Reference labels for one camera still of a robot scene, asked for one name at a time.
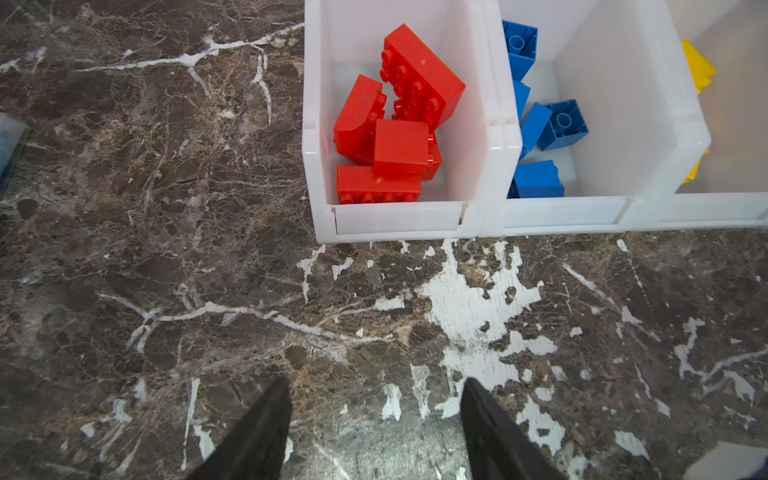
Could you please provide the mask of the red lego brick cluster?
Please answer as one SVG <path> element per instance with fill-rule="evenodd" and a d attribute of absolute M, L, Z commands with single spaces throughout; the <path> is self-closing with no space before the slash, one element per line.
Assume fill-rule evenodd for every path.
<path fill-rule="evenodd" d="M 339 203 L 415 202 L 422 193 L 422 183 L 433 179 L 440 165 L 437 139 L 427 124 L 379 120 L 372 162 L 337 168 Z"/>

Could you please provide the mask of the blue lego brick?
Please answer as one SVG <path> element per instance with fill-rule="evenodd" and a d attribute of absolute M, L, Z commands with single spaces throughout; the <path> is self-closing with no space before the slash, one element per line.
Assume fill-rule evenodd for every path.
<path fill-rule="evenodd" d="M 508 199 L 560 198 L 565 187 L 552 160 L 519 165 L 507 194 Z"/>
<path fill-rule="evenodd" d="M 522 82 L 536 61 L 538 29 L 502 21 L 512 78 Z"/>
<path fill-rule="evenodd" d="M 547 104 L 546 108 L 552 115 L 537 142 L 541 151 L 570 147 L 589 134 L 575 99 Z"/>

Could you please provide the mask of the blue lego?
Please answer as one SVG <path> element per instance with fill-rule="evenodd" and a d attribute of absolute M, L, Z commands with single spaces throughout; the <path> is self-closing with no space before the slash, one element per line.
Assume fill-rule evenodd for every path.
<path fill-rule="evenodd" d="M 524 159 L 534 150 L 551 116 L 552 110 L 540 103 L 535 103 L 525 116 L 521 125 L 522 149 L 519 156 L 520 160 Z"/>

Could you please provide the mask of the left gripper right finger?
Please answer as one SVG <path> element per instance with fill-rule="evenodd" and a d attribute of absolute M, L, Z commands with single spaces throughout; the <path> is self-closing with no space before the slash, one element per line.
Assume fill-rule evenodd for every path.
<path fill-rule="evenodd" d="M 460 417 L 474 479 L 556 480 L 564 477 L 475 378 L 464 383 Z"/>

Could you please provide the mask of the red long lego brick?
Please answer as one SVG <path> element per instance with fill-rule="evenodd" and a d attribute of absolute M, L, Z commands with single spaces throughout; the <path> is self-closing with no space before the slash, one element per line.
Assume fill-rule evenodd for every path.
<path fill-rule="evenodd" d="M 393 120 L 434 131 L 453 115 L 466 85 L 406 24 L 385 38 L 381 59 L 380 77 L 397 97 Z"/>

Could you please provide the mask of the blue lego brick front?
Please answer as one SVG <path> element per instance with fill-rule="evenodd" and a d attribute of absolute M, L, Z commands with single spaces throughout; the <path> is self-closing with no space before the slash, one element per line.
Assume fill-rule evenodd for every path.
<path fill-rule="evenodd" d="M 546 108 L 552 115 L 537 142 L 541 151 L 570 147 L 589 134 L 575 99 L 547 104 Z"/>

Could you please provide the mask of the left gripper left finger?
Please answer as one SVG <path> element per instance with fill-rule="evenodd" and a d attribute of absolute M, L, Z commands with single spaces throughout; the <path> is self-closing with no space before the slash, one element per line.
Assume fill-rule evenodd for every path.
<path fill-rule="evenodd" d="M 292 415 L 289 382 L 276 378 L 189 480 L 280 478 Z"/>

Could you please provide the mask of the small yellow lego brick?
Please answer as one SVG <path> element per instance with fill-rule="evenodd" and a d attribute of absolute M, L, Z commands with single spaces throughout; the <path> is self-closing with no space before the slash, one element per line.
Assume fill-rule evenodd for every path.
<path fill-rule="evenodd" d="M 690 183 L 697 178 L 700 165 L 701 165 L 701 161 L 698 161 L 695 167 L 690 171 L 690 173 L 687 175 L 687 177 L 683 181 L 684 184 Z"/>

